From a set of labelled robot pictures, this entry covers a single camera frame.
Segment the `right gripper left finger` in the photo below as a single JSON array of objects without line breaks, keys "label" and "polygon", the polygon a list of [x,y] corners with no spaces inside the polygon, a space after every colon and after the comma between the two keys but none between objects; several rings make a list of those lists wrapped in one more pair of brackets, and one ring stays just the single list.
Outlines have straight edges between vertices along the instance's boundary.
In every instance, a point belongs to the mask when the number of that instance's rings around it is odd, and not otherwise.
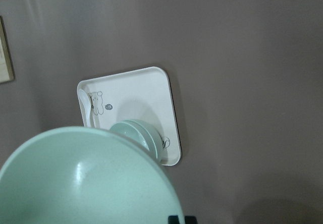
[{"label": "right gripper left finger", "polygon": [[171,215],[168,217],[168,224],[180,224],[179,217],[177,215]]}]

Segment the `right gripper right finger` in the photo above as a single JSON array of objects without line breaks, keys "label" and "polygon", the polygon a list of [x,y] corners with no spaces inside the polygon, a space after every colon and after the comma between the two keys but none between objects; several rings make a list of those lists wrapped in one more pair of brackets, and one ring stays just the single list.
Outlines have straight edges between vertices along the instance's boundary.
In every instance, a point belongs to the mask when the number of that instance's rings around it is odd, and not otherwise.
[{"label": "right gripper right finger", "polygon": [[195,216],[185,216],[185,224],[197,224],[197,218]]}]

